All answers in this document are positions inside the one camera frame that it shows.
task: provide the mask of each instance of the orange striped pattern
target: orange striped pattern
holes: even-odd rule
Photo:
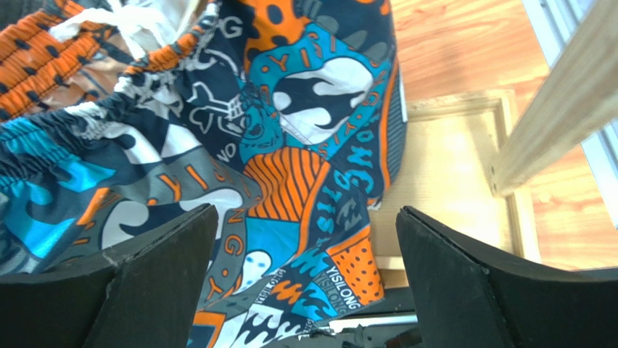
[[[72,1],[61,1],[64,15],[72,17],[84,10]],[[58,79],[66,80],[98,52],[100,45],[93,31],[104,26],[85,22],[85,33],[65,43],[56,41],[45,27],[53,27],[61,18],[39,11],[0,33],[0,109],[15,118],[58,88]],[[107,40],[107,30],[102,39]]]
[[[310,204],[312,188],[322,181],[330,165],[315,152],[286,147],[253,157],[244,174],[255,180],[263,199],[249,209],[254,218],[298,222]]]

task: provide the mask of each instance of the colorful patterned fabric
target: colorful patterned fabric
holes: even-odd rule
[[[388,0],[210,1],[113,95],[2,125],[0,273],[210,203],[188,347],[261,347],[380,301],[368,206],[403,153],[395,53]]]
[[[106,7],[102,0],[83,2]],[[133,61],[115,28],[88,23],[66,43],[47,33],[83,10],[72,1],[48,1],[41,11],[0,33],[0,122],[113,93],[118,77]]]

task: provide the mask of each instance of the wooden stick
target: wooden stick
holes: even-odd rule
[[[505,196],[618,116],[618,1],[599,0],[490,171]]]

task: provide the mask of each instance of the wooden floor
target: wooden floor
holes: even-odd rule
[[[512,88],[519,112],[548,74],[521,0],[391,0],[407,100]],[[543,263],[618,265],[618,232],[581,147],[529,183]]]

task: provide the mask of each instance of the white fabric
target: white fabric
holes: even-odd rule
[[[88,22],[104,23],[118,28],[129,52],[135,59],[146,56],[173,43],[190,25],[199,0],[107,0],[112,8],[85,9],[80,14],[49,29],[60,42],[74,38],[81,25]]]

